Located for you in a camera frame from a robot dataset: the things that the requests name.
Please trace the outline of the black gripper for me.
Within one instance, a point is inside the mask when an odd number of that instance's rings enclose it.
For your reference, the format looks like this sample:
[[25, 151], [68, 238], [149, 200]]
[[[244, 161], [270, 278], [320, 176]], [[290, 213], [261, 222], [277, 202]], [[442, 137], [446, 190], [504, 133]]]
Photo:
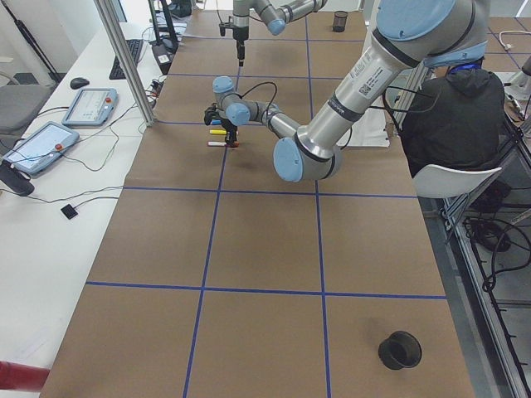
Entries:
[[226, 146], [238, 146], [237, 126], [234, 125], [229, 119], [221, 119], [221, 125], [226, 130]]
[[245, 43], [248, 40], [248, 27], [235, 27], [233, 29], [233, 38], [236, 41], [238, 65], [243, 67], [246, 58]]

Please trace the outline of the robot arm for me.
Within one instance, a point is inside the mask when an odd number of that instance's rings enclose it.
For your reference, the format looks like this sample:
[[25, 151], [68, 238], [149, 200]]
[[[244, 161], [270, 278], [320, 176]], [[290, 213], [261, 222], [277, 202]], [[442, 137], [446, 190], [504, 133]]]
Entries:
[[238, 65], [244, 66], [245, 41], [249, 39], [250, 10], [255, 11], [259, 21], [264, 23], [273, 36], [278, 36], [289, 23], [298, 21], [312, 12], [318, 12], [326, 4], [326, 0], [304, 0], [275, 7], [268, 0], [234, 1], [228, 22], [220, 24], [220, 34], [224, 36], [225, 30], [232, 30], [232, 37], [236, 41]]
[[368, 34], [370, 45], [306, 125], [275, 104], [243, 98], [231, 78], [217, 77], [210, 111], [233, 131], [256, 121], [278, 137], [277, 174], [287, 182], [320, 180], [340, 167], [338, 141], [404, 70], [453, 66], [480, 59], [486, 49], [488, 1], [382, 1]]

